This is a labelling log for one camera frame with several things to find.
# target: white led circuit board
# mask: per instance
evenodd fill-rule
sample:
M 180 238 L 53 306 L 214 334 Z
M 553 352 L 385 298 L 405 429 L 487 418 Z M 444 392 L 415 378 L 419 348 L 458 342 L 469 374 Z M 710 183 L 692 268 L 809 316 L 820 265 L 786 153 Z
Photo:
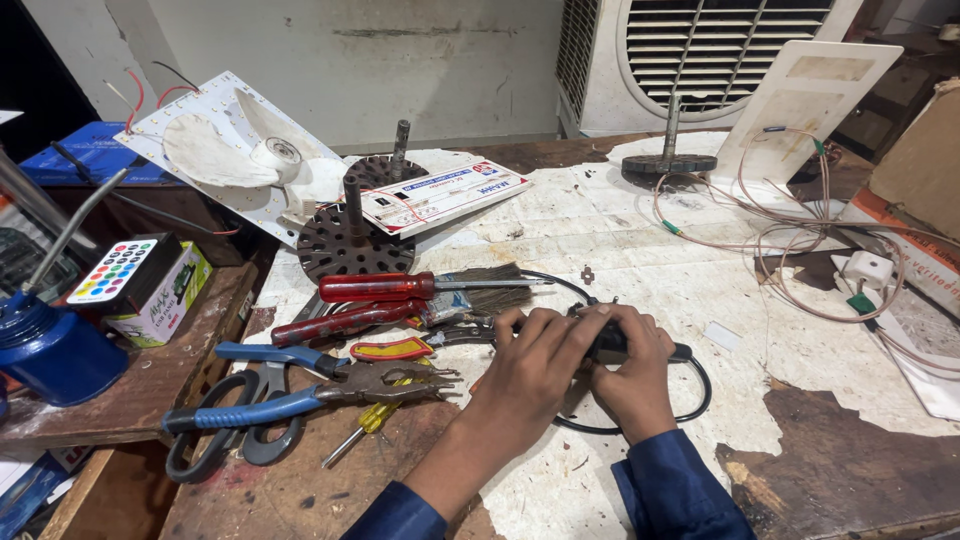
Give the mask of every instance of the white led circuit board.
M 274 185 L 263 187 L 231 187 L 201 184 L 180 171 L 163 152 L 163 132 L 167 125 L 179 115 L 186 113 L 202 114 L 210 119 L 217 135 L 228 145 L 237 148 L 237 152 L 249 154 L 260 136 L 253 129 L 237 103 L 236 91 L 247 93 L 257 103 L 264 106 L 284 122 L 303 132 L 303 136 L 314 141 L 325 158 L 341 160 L 303 126 L 275 107 L 269 100 L 240 80 L 229 71 L 200 85 L 201 93 L 187 92 L 186 95 L 153 112 L 131 126 L 132 135 L 123 132 L 113 138 L 134 150 L 140 156 L 160 166 L 180 180 L 200 190 L 213 200 L 221 203 L 239 216 L 263 229 L 271 236 L 295 247 L 300 235 L 300 224 L 285 218 L 281 213 L 287 208 L 283 188 Z

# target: person's left hand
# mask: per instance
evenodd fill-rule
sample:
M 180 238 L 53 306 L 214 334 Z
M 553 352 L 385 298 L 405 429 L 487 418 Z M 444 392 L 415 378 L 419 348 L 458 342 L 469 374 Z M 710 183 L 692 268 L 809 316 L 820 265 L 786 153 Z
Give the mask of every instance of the person's left hand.
M 600 306 L 576 320 L 553 309 L 511 309 L 494 320 L 496 356 L 467 407 L 404 479 L 449 520 L 550 426 L 594 338 L 610 319 Z M 514 337 L 514 327 L 522 327 Z

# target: air cooler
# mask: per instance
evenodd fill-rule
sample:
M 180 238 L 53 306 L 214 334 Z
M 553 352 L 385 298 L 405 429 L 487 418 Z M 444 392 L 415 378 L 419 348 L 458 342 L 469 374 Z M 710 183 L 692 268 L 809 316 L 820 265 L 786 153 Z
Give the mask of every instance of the air cooler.
M 840 41 L 862 0 L 565 0 L 557 114 L 567 136 L 732 126 L 791 39 Z

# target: white wire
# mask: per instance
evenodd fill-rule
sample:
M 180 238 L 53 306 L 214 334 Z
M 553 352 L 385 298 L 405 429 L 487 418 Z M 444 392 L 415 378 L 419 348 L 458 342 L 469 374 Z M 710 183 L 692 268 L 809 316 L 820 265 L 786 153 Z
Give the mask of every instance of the white wire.
M 129 107 L 131 112 L 133 113 L 133 120 L 136 120 L 136 108 L 129 101 L 127 101 L 127 98 L 123 97 L 123 94 L 120 93 L 120 90 L 113 87 L 113 85 L 111 85 L 110 83 L 107 83 L 107 86 L 109 86 L 110 89 L 113 90 L 113 93 L 120 96 L 120 99 L 122 99 L 123 102 L 127 104 L 127 107 Z

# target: worn white tabletop surface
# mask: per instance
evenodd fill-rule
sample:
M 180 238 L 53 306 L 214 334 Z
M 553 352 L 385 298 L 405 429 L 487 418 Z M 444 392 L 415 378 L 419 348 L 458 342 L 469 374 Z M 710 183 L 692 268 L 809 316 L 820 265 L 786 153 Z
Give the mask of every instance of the worn white tabletop surface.
M 681 134 L 677 151 L 715 154 L 725 136 Z M 584 286 L 588 292 L 601 301 L 618 296 L 621 304 L 653 314 L 704 364 L 712 379 L 712 404 L 706 414 L 682 428 L 728 487 L 730 480 L 714 456 L 717 444 L 780 453 L 781 432 L 762 399 L 771 378 L 801 389 L 832 391 L 842 407 L 859 410 L 863 420 L 886 430 L 960 434 L 960 425 L 924 412 L 897 366 L 863 325 L 814 318 L 787 304 L 771 287 L 760 286 L 753 257 L 669 233 L 655 219 L 651 189 L 624 181 L 619 170 L 623 157 L 654 154 L 661 147 L 662 138 L 642 139 L 615 147 L 606 163 L 525 175 L 533 181 L 528 191 L 418 236 L 413 271 L 440 273 L 517 261 L 521 267 L 583 286 L 580 272 L 589 266 L 596 281 Z M 441 150 L 411 151 L 407 156 L 435 171 L 483 160 Z M 747 241 L 769 225 L 742 210 L 718 205 L 695 187 L 667 189 L 660 204 L 673 224 L 704 240 Z M 796 281 L 789 286 L 801 300 L 821 310 L 852 314 L 837 290 L 822 291 Z M 274 307 L 275 326 L 286 324 L 315 290 L 296 255 L 281 249 L 256 306 Z M 559 287 L 536 287 L 536 292 L 533 306 L 566 310 L 579 300 Z M 703 337 L 713 321 L 740 336 L 732 352 Z M 269 343 L 270 329 L 246 342 Z M 364 339 L 391 341 L 414 334 L 394 329 Z M 351 344 L 339 351 L 341 356 Z M 459 370 L 464 379 L 448 396 L 451 402 L 463 406 L 468 401 L 467 389 L 491 358 L 489 346 L 463 345 L 439 352 L 434 363 Z M 696 375 L 683 364 L 671 366 L 670 390 L 677 413 L 695 408 L 702 396 Z M 571 389 L 568 398 L 562 414 L 575 414 L 578 422 L 588 425 L 612 426 L 584 387 Z M 627 448 L 622 437 L 551 426 L 534 448 L 481 491 L 497 533 L 511 540 L 628 537 L 629 520 L 610 473 L 610 465 L 624 458 Z

